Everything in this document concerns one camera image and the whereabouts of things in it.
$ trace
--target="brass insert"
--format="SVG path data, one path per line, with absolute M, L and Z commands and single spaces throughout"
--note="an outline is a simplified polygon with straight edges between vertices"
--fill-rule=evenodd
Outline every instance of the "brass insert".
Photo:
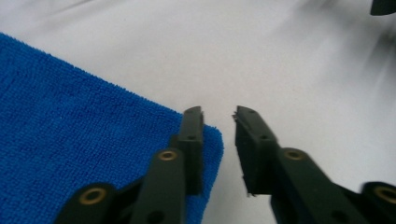
M 382 200 L 396 204 L 396 189 L 378 186 L 374 189 L 374 192 Z
M 88 189 L 79 197 L 79 202 L 86 205 L 101 202 L 106 197 L 106 190 L 101 188 Z
M 174 151 L 164 151 L 158 157 L 162 161 L 172 161 L 177 157 L 177 154 Z
M 293 149 L 286 150 L 285 156 L 286 158 L 294 161 L 302 160 L 305 157 L 303 152 Z

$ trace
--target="white surface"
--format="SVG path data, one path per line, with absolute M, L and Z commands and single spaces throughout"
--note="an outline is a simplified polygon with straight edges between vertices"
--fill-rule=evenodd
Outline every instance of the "white surface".
M 396 185 L 396 20 L 371 17 L 370 5 L 3 0 L 0 31 L 179 112 L 201 105 L 225 145 L 203 223 L 275 223 L 268 197 L 247 198 L 237 105 L 334 182 Z

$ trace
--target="blue towel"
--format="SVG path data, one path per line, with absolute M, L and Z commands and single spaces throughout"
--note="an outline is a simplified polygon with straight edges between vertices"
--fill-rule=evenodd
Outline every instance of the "blue towel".
M 169 108 L 0 34 L 0 223 L 52 223 L 77 189 L 133 182 L 180 122 Z M 204 192 L 187 199 L 190 224 L 201 223 L 223 152 L 217 129 L 205 126 L 204 138 Z

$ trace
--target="black mechanical part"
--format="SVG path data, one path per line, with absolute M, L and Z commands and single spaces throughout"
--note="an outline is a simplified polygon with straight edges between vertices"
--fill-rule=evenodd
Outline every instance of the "black mechanical part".
M 185 223 L 186 195 L 202 190 L 203 126 L 200 106 L 186 110 L 179 134 L 171 137 L 169 148 L 153 155 L 145 176 L 119 190 L 107 183 L 79 189 L 55 223 Z
M 169 147 L 181 150 L 185 158 L 187 194 L 197 195 L 202 191 L 202 146 L 204 144 L 204 115 L 196 106 L 183 114 L 179 134 L 173 135 Z
M 235 145 L 247 192 L 270 194 L 274 174 L 271 163 L 279 149 L 276 137 L 260 115 L 250 108 L 238 106 L 233 118 L 236 122 Z
M 337 186 L 307 153 L 276 144 L 254 110 L 238 106 L 233 117 L 247 192 L 271 194 L 277 223 L 396 223 L 396 188 L 392 185 L 367 183 L 361 194 Z M 274 143 L 263 144 L 258 137 L 263 134 Z
M 396 0 L 373 0 L 370 14 L 385 16 L 396 12 Z

